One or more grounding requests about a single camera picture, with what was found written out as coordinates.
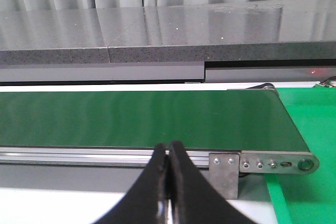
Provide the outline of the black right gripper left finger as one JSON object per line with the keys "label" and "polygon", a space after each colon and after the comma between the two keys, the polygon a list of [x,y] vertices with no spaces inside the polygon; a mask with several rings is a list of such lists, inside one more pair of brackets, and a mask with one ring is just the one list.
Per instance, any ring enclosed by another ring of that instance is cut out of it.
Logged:
{"label": "black right gripper left finger", "polygon": [[165,145],[158,144],[136,182],[96,223],[166,223],[166,172]]}

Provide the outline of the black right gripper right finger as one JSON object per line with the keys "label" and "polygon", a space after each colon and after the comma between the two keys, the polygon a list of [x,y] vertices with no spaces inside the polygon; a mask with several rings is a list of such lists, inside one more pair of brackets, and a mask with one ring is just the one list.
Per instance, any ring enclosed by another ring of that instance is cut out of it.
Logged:
{"label": "black right gripper right finger", "polygon": [[253,223],[210,185],[182,142],[173,141],[169,149],[174,223]]}

